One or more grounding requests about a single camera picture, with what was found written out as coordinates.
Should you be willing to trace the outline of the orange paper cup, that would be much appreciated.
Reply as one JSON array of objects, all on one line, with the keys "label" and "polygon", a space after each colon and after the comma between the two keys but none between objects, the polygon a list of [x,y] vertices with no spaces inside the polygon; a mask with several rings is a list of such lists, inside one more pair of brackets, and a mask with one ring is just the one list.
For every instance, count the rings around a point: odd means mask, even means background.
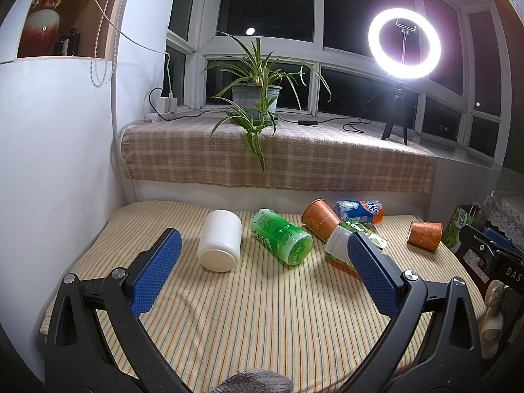
[{"label": "orange paper cup", "polygon": [[413,221],[408,232],[408,244],[433,252],[439,246],[442,231],[441,223]]},{"label": "orange paper cup", "polygon": [[332,235],[340,223],[340,218],[322,199],[314,200],[304,210],[302,223],[324,242]]}]

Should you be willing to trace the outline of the white power adapter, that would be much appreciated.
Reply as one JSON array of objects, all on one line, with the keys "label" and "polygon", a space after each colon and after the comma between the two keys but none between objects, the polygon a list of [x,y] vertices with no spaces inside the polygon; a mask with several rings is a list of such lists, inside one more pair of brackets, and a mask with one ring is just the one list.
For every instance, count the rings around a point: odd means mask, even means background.
[{"label": "white power adapter", "polygon": [[175,114],[178,108],[178,99],[172,93],[160,96],[157,103],[161,114]]}]

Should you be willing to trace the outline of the white plastic jar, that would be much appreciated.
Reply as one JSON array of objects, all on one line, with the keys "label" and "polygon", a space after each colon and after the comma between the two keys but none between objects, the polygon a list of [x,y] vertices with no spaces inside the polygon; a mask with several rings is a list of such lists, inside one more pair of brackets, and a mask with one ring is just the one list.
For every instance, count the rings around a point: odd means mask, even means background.
[{"label": "white plastic jar", "polygon": [[206,216],[197,258],[202,266],[214,272],[233,270],[241,260],[242,222],[235,213],[218,209]]}]

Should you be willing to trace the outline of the plaid brown sill cloth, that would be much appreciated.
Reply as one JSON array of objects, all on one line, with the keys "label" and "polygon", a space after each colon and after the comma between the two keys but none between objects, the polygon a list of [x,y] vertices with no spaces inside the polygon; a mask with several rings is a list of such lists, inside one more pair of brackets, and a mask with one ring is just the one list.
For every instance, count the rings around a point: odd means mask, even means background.
[{"label": "plaid brown sill cloth", "polygon": [[402,138],[381,138],[376,123],[336,119],[313,126],[291,119],[262,130],[263,155],[245,130],[220,114],[142,122],[125,130],[120,150],[134,180],[303,192],[428,194],[435,155]]}]

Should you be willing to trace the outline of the red white ceramic vase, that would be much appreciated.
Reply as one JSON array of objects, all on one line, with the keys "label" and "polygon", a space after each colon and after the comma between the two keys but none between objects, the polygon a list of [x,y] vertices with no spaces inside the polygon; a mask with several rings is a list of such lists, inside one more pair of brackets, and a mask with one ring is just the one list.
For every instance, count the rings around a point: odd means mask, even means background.
[{"label": "red white ceramic vase", "polygon": [[58,36],[62,0],[33,0],[26,18],[19,45],[20,58],[45,55]]}]

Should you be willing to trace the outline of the striped yellow table cloth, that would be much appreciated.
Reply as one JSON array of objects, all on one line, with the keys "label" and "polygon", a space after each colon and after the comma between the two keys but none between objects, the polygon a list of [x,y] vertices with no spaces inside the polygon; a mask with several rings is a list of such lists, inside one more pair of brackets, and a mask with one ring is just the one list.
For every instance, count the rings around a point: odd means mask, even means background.
[{"label": "striped yellow table cloth", "polygon": [[[187,384],[187,392],[266,390],[343,392],[390,318],[379,313],[355,271],[327,258],[319,239],[307,258],[288,266],[251,234],[253,214],[240,212],[241,260],[228,272],[205,269],[197,258],[211,211],[169,200],[133,203],[112,215],[70,273],[104,278],[128,267],[167,228],[180,232],[182,251],[152,309],[140,315],[157,349]],[[412,215],[389,215],[378,236],[398,267],[427,281],[462,278],[476,323],[483,298],[445,246],[428,252],[407,242]]]}]

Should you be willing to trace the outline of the green printed box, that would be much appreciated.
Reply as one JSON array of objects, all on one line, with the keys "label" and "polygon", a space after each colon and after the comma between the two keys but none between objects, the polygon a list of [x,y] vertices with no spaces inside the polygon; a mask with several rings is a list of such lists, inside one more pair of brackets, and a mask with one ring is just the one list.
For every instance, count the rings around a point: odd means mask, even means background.
[{"label": "green printed box", "polygon": [[457,252],[461,241],[460,230],[466,225],[472,225],[477,214],[481,210],[479,203],[457,206],[448,227],[441,238],[441,242],[453,253]]}]

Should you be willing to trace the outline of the green plastic cup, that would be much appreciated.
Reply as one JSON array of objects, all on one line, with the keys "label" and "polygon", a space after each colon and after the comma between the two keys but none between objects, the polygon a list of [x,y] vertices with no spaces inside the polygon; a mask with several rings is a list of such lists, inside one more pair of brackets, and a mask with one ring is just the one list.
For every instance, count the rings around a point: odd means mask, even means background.
[{"label": "green plastic cup", "polygon": [[313,248],[313,238],[271,209],[260,209],[251,218],[251,234],[288,266],[303,262]]}]

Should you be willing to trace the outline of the potted spider plant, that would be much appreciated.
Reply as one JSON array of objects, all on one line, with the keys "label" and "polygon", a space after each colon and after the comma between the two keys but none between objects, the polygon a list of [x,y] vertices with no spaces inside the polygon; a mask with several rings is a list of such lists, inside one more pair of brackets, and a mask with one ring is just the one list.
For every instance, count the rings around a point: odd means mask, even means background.
[{"label": "potted spider plant", "polygon": [[261,39],[258,37],[245,42],[227,32],[223,35],[236,43],[242,53],[220,58],[202,69],[203,72],[218,69],[221,73],[233,76],[229,84],[212,96],[215,100],[226,103],[227,107],[221,111],[223,117],[216,122],[211,131],[216,132],[225,123],[242,128],[246,147],[257,157],[261,169],[265,169],[260,135],[266,128],[277,130],[276,105],[281,95],[281,83],[289,85],[297,105],[301,104],[297,86],[307,85],[305,69],[318,78],[324,90],[330,91],[330,87],[321,72],[304,60],[290,60],[290,63],[298,66],[298,69],[292,72],[279,67],[281,60],[274,57],[271,51],[263,54]]}]

